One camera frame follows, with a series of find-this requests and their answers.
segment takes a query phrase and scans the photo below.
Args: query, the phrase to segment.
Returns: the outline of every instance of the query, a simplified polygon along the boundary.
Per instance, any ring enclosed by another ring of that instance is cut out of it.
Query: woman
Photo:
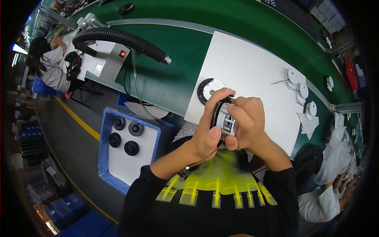
[[[65,66],[64,54],[67,50],[66,44],[59,38],[65,28],[60,28],[51,44],[58,46],[52,50],[49,43],[44,37],[33,39],[29,47],[29,53],[25,59],[25,64],[37,74],[45,84],[57,91],[73,92],[88,80],[82,81],[73,79],[67,81],[66,73],[62,68]]]
[[[220,145],[221,129],[210,129],[216,103],[231,94],[235,91],[227,88],[213,93],[199,125],[187,122],[173,151],[141,168],[125,197],[119,236],[296,235],[294,170],[265,133],[262,101],[232,99],[236,106],[227,110],[240,126],[235,137],[225,138],[226,145]],[[267,166],[264,185],[246,168],[244,148]]]

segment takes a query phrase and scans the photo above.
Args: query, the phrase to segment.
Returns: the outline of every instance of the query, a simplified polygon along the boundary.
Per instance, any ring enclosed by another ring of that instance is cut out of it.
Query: black round disc
[[[125,127],[125,119],[120,116],[116,116],[113,120],[113,126],[117,130],[122,130]]]
[[[127,4],[125,4],[125,5],[123,5],[119,10],[118,10],[118,14],[120,14],[120,15],[126,15],[126,14],[128,14],[130,11],[131,11],[131,9],[133,8],[133,4],[131,4],[131,3],[127,3]]]
[[[139,147],[135,141],[128,141],[124,145],[124,150],[126,154],[133,156],[139,152]]]
[[[203,90],[204,90],[204,87],[209,84],[211,81],[213,80],[213,78],[208,78],[208,79],[205,79],[204,81],[202,81],[199,85],[199,87],[197,88],[197,97],[199,98],[199,101],[205,105],[205,103],[208,101],[206,98],[204,98],[204,95],[203,95]]]
[[[131,122],[129,123],[128,130],[130,134],[137,137],[143,133],[143,125],[137,122]]]
[[[121,144],[121,137],[118,133],[114,132],[109,135],[108,141],[111,147],[116,148]]]

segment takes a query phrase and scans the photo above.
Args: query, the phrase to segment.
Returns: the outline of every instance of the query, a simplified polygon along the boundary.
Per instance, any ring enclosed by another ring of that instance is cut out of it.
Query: hand
[[[228,149],[248,148],[257,153],[271,139],[265,132],[265,111],[262,100],[256,97],[232,99],[236,106],[227,107],[228,113],[237,121],[239,128],[236,136],[227,136]]]
[[[63,31],[65,31],[65,29],[67,29],[67,27],[62,27],[62,28],[60,28],[60,29],[57,31],[57,34],[62,33]]]
[[[210,99],[205,103],[204,114],[200,119],[199,125],[196,129],[195,134],[188,141],[190,144],[190,152],[194,153],[194,162],[200,161],[210,155],[207,160],[212,159],[215,156],[217,149],[217,144],[221,139],[221,128],[213,127],[210,129],[212,114],[215,110],[216,103],[229,95],[235,95],[235,91],[222,88],[213,93]]]

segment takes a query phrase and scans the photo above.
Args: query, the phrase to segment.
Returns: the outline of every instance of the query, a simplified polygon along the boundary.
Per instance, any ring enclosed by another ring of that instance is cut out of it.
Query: finger
[[[264,112],[263,104],[262,107],[260,107],[260,103],[262,103],[261,99],[256,97],[238,97],[236,99],[236,105],[241,107],[247,115],[253,119],[253,121],[259,116],[259,114]]]
[[[211,119],[213,115],[213,111],[215,110],[216,103],[220,100],[228,97],[229,95],[235,95],[235,91],[228,88],[222,88],[213,93],[210,99],[205,103],[204,114],[200,118],[199,126],[202,129],[209,129],[211,124]]]
[[[225,138],[225,146],[226,149],[230,151],[234,151],[238,149],[238,140],[235,136],[227,135]]]
[[[214,151],[220,141],[221,133],[221,128],[219,127],[213,127],[208,131],[205,141],[201,147],[201,151],[205,154],[205,157],[208,156],[206,160],[210,160],[215,156],[216,153]]]
[[[238,122],[240,128],[251,130],[254,127],[254,121],[241,107],[230,105],[226,110]]]

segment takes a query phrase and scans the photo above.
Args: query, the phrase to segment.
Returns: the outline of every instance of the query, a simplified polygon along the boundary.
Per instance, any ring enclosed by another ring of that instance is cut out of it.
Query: red wire
[[[222,143],[218,146],[218,148],[216,148],[216,150],[214,150],[211,154],[213,154],[214,152],[216,152],[216,151],[217,151],[217,150],[218,150],[223,144],[224,144],[224,141],[222,141]],[[192,167],[194,167],[194,166],[196,166],[196,165],[198,165],[198,164],[200,164],[200,163],[203,162],[203,161],[205,161],[205,159],[208,158],[208,157],[210,157],[211,154],[209,154],[207,157],[205,157],[205,158],[202,159],[201,161],[199,161],[199,162],[197,162],[197,163],[195,163],[195,164],[193,164],[193,165],[189,165],[189,166],[187,166],[188,169],[189,169],[189,168],[192,168]]]

